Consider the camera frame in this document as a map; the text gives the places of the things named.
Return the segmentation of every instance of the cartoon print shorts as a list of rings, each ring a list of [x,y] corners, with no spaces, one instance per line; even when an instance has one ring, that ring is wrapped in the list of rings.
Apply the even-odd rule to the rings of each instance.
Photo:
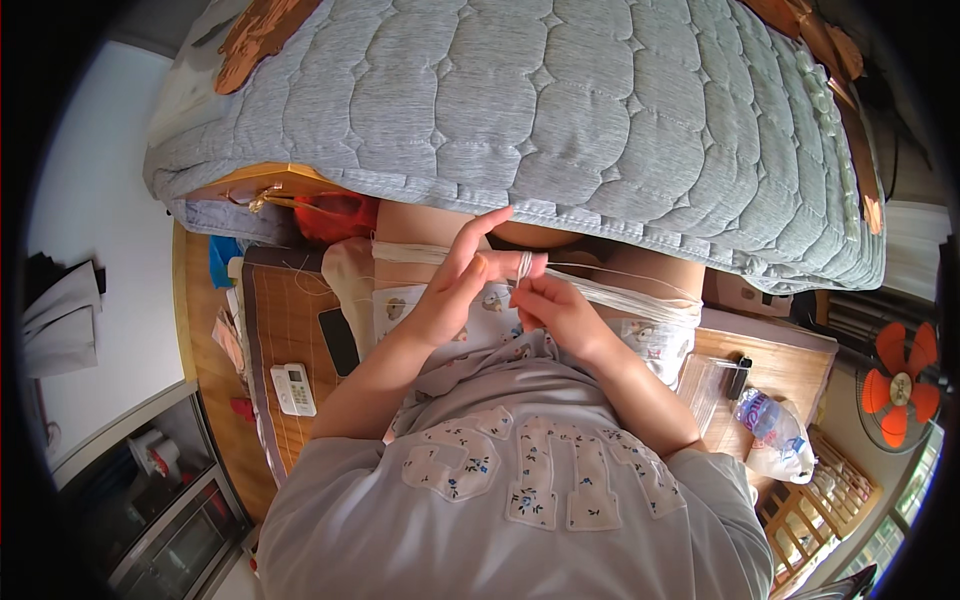
[[[376,341],[390,332],[396,324],[413,310],[420,301],[425,285],[375,290],[373,300],[373,333]],[[467,324],[447,344],[437,348],[420,372],[420,379],[428,374],[437,378],[440,372],[449,373],[450,386],[456,383],[456,372],[451,369],[454,363],[462,362],[463,369],[469,368],[468,360],[473,354],[482,353],[487,357],[502,354],[504,361],[518,360],[534,356],[551,356],[564,360],[549,333],[532,336],[523,334],[515,308],[509,308],[510,287],[503,283],[488,283],[480,296],[470,306]],[[660,381],[676,390],[680,378],[680,369],[686,356],[693,350],[694,327],[687,325],[658,323],[640,317],[606,319],[607,325],[620,336],[640,358],[646,362]],[[411,393],[404,400],[403,407],[394,420],[394,431],[399,435],[407,433],[415,414],[412,410],[429,397],[423,393]]]

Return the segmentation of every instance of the black phone screen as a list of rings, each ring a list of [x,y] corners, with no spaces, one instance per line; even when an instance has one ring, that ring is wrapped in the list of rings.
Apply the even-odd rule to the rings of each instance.
[[[339,308],[325,310],[317,315],[317,319],[333,359],[333,368],[338,375],[346,377],[360,364],[360,356],[344,311]]]

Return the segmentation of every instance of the orange fan blade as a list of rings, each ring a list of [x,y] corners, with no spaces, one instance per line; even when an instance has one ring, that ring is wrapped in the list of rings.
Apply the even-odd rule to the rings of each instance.
[[[906,361],[903,360],[904,338],[906,329],[902,323],[896,322],[883,327],[876,335],[876,353],[891,375],[906,371]]]
[[[910,393],[910,401],[917,409],[917,422],[926,423],[940,406],[940,390],[929,383],[915,383],[913,392]]]
[[[906,371],[910,373],[911,379],[916,379],[924,367],[935,362],[937,362],[937,334],[933,331],[933,325],[924,323],[917,328],[917,337],[913,339]]]
[[[860,404],[871,415],[890,403],[890,377],[876,369],[870,369],[863,381]]]
[[[906,406],[895,406],[880,422],[883,439],[894,448],[903,444],[906,437]]]

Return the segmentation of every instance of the hand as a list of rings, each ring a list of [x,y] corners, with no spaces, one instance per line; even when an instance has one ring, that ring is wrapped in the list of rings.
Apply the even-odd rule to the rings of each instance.
[[[545,327],[563,349],[590,367],[600,366],[623,342],[572,283],[553,276],[524,278],[511,294],[524,331]]]
[[[512,206],[481,215],[460,229],[446,260],[437,269],[413,311],[396,327],[408,338],[438,348],[467,323],[470,303],[488,281],[516,277],[520,252],[477,251],[480,240],[509,220]],[[534,254],[531,275],[543,275],[546,254]]]

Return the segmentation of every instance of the quilted comforter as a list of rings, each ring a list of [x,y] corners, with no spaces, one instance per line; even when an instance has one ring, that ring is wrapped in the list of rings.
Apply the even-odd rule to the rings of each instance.
[[[854,173],[823,68],[734,0],[325,0],[234,96],[147,152],[193,230],[280,241],[283,209],[178,198],[289,161],[400,202],[509,203],[774,294],[882,281],[856,193],[876,173]]]

